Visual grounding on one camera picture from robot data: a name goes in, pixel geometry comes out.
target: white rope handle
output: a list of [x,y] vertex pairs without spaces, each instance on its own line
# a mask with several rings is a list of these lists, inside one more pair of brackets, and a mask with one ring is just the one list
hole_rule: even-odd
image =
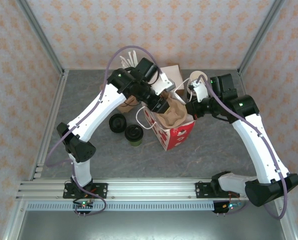
[[192,100],[192,91],[191,91],[191,93],[190,93],[190,99],[189,99],[189,102]]
[[178,86],[176,87],[176,89],[173,90],[173,92],[176,92],[176,90],[178,90],[179,87],[180,87],[182,84],[184,84],[186,81],[188,81],[188,80],[190,80],[190,78],[187,78],[187,79],[185,79],[183,82],[181,82],[180,85],[178,85]]
[[135,115],[135,119],[136,119],[137,122],[140,124],[140,126],[143,127],[144,129],[151,129],[151,128],[153,128],[154,124],[156,124],[156,121],[154,121],[154,123],[153,123],[150,127],[145,127],[144,125],[142,125],[142,123],[139,122],[138,114],[139,114],[139,112],[140,112],[142,109],[144,109],[144,108],[146,108],[146,106],[143,106],[142,108],[140,108],[140,109],[137,111],[137,114]]

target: black cup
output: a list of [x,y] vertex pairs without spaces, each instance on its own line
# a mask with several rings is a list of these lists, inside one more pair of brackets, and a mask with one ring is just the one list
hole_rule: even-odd
[[142,143],[143,129],[139,125],[133,124],[126,128],[124,135],[133,147],[137,147]]
[[127,127],[127,120],[122,114],[115,114],[109,120],[109,126],[114,133],[122,133]]

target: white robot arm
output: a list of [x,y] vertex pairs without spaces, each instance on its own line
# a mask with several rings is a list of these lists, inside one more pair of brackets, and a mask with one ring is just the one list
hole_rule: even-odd
[[249,95],[238,97],[230,74],[212,77],[210,82],[213,91],[221,102],[260,130],[270,145],[279,166],[279,170],[277,170],[267,146],[253,128],[228,113],[214,97],[205,97],[207,90],[202,81],[193,81],[190,87],[196,92],[197,98],[186,104],[188,113],[193,115],[195,119],[203,117],[205,114],[211,114],[216,118],[218,118],[217,115],[226,117],[227,119],[221,119],[232,124],[238,132],[257,173],[257,176],[235,175],[228,171],[219,173],[212,177],[211,185],[214,191],[232,191],[244,196],[247,195],[250,201],[259,207],[283,195],[279,173],[282,174],[288,191],[297,186],[298,175],[296,173],[290,174],[275,152],[264,130],[259,109],[253,98]]
[[[156,71],[157,66],[146,58],[143,58],[135,68],[130,68],[130,72],[122,68],[113,71],[108,78],[102,99],[99,94],[78,117],[68,124],[60,123],[57,126],[61,137],[76,127],[63,143],[74,162],[76,181],[81,187],[92,181],[90,158],[95,153],[95,147],[89,140],[97,127],[117,106],[134,95],[139,101],[145,102],[152,112],[164,113],[169,108],[166,100],[159,95],[163,90],[171,90],[173,83],[168,80],[165,73],[161,72],[158,80],[152,86],[149,85],[148,82]],[[90,114],[97,102],[100,102],[99,105]]]

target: green cup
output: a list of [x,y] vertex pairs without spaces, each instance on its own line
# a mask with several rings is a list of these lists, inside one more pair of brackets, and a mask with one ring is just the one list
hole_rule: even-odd
[[133,124],[126,128],[124,135],[131,146],[137,147],[142,143],[143,129],[139,125]]

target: floor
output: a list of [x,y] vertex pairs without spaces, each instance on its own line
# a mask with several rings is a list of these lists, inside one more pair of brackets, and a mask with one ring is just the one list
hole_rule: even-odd
[[[183,79],[186,79],[192,71],[182,70]],[[204,72],[209,77],[230,73],[239,95],[243,94],[236,70],[204,70]],[[98,95],[103,77],[103,70],[69,71],[55,127],[60,122],[68,123],[89,105]],[[138,108],[134,108],[124,114],[128,124],[136,123],[137,110]],[[118,110],[113,111],[110,116],[115,113],[118,113]],[[227,122],[211,116],[202,117],[197,120],[184,143],[172,150],[164,151],[152,130],[144,130],[142,145],[132,147],[124,134],[116,134],[109,129],[110,116],[99,126],[90,140],[97,148],[91,159],[93,178],[210,178],[222,171],[247,176],[256,174],[242,140]],[[144,113],[139,114],[139,120],[147,124]],[[54,128],[50,146],[58,140],[59,136]],[[50,162],[55,163],[65,158],[67,153],[64,146],[60,145]],[[70,176],[71,167],[63,164],[55,168],[44,167],[41,177]]]

